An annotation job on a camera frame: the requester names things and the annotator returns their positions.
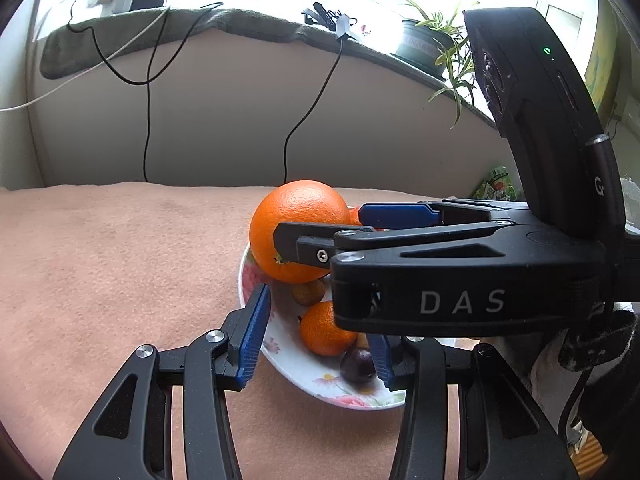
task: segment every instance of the dark green pot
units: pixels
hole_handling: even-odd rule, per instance
[[[440,56],[439,41],[447,50],[453,47],[453,40],[444,32],[432,30],[429,27],[416,27],[417,20],[402,20],[402,40],[396,49],[396,54],[414,64],[417,68],[426,67],[428,72],[442,75],[444,63],[436,65]]]

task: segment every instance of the floral plate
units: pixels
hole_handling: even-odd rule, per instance
[[[289,285],[268,278],[262,272],[247,246],[238,273],[242,307],[257,283],[268,283],[271,287],[271,316],[264,333],[262,353],[289,381],[314,397],[352,410],[386,410],[404,404],[404,390],[390,392],[377,377],[363,386],[348,383],[340,376],[340,358],[320,357],[306,348],[298,327],[298,316],[304,314],[306,307],[293,300]],[[330,300],[331,289],[326,279],[325,283],[324,299]],[[450,346],[455,343],[453,338],[439,341]]]

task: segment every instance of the dark purple fruit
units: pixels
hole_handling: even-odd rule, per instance
[[[376,376],[371,352],[357,346],[348,349],[340,361],[340,373],[351,383],[368,383]]]

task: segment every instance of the potted plant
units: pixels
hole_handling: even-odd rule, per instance
[[[439,11],[426,13],[415,0],[405,2],[420,12],[423,20],[402,20],[404,29],[396,56],[431,75],[442,76],[444,69],[447,69],[448,86],[436,90],[428,102],[444,92],[450,92],[456,101],[455,126],[460,118],[462,99],[468,98],[474,104],[473,90],[476,87],[474,60],[467,43],[466,28],[464,25],[453,25],[460,12],[460,2],[448,20]]]

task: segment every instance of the gray cloth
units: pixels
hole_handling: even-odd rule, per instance
[[[75,23],[73,28],[80,29],[91,25],[95,29],[100,49],[106,57],[109,57],[123,44],[139,34],[141,30],[156,19],[160,12],[162,12],[161,9],[134,10]],[[168,12],[169,15],[160,43],[182,40],[191,25],[193,25],[193,22],[203,12],[203,9],[170,9]],[[118,56],[152,48],[156,43],[161,26],[162,20],[159,20],[145,34],[119,53]],[[309,46],[328,52],[337,53],[340,47],[335,39],[335,34],[328,30],[288,22],[287,20],[274,18],[253,10],[212,10],[197,23],[191,35],[194,36],[210,28],[216,28],[229,34],[256,40],[273,41],[275,43],[302,41]],[[383,66],[434,90],[444,87],[444,84],[433,76],[393,56],[382,54],[364,46],[357,41],[349,40],[345,42],[342,54],[344,56],[359,57]],[[42,51],[42,58],[40,59],[40,73],[46,79],[58,79],[95,66],[100,61],[91,32],[86,31],[81,34],[75,34],[65,26],[53,31],[47,37]],[[445,95],[452,98],[450,92],[446,92]],[[466,102],[463,102],[463,104],[485,122],[495,127],[494,122],[480,110]]]

